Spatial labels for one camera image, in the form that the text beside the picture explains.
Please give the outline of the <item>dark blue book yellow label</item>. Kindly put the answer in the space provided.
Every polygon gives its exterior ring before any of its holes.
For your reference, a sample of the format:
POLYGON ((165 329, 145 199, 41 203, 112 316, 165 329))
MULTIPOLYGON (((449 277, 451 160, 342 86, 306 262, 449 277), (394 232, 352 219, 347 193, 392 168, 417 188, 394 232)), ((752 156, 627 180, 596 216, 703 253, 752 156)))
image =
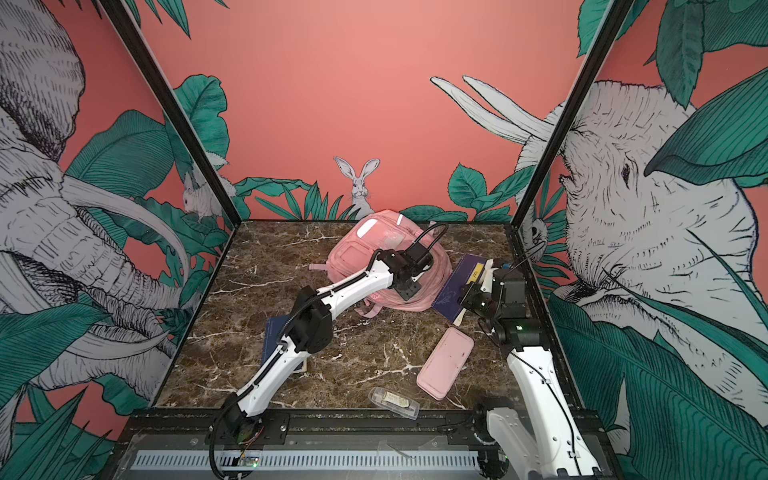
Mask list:
POLYGON ((463 255, 434 300, 432 308, 451 324, 459 326, 465 314, 465 309, 461 305, 465 286, 471 282, 478 282, 482 278, 487 262, 488 259, 485 257, 474 254, 463 255))

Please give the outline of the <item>pink student backpack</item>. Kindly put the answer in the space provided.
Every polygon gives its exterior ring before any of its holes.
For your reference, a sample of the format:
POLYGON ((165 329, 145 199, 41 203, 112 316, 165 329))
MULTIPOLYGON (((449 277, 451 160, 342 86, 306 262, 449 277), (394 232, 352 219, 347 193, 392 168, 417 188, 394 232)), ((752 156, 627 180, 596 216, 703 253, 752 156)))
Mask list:
MULTIPOLYGON (((377 248, 405 250, 422 233, 422 229, 404 215, 382 210, 360 220, 331 250, 322 264, 312 264, 311 270, 327 273, 333 283, 358 272, 367 265, 377 248)), ((437 244, 430 250, 433 265, 418 280, 421 289, 406 301, 394 290, 377 292, 364 300, 366 307, 356 312, 373 318, 384 309, 422 312, 429 309, 452 274, 450 258, 437 244)))

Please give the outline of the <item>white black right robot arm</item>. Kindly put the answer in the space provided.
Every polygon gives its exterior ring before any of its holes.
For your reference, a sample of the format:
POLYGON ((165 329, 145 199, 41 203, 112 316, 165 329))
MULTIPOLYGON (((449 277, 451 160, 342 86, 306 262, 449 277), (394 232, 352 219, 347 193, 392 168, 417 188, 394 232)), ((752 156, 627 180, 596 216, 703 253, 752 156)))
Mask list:
POLYGON ((510 407, 485 410, 483 434, 498 444, 519 479, 587 479, 603 472, 568 408, 551 342, 526 313, 525 285, 496 277, 490 291, 476 282, 461 305, 479 316, 513 373, 527 408, 527 430, 510 407))

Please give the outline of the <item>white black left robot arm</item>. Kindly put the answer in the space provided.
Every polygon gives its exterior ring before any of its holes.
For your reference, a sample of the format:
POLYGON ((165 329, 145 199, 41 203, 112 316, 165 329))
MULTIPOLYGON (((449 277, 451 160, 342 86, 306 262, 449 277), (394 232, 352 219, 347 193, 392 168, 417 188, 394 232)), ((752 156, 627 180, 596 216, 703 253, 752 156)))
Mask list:
POLYGON ((333 322, 341 313, 382 290, 411 299, 421 289, 419 278, 432 264, 433 257, 426 252, 377 250, 366 267, 342 281, 318 290, 303 289, 275 350, 227 407, 243 419, 260 416, 299 364, 330 343, 333 322))

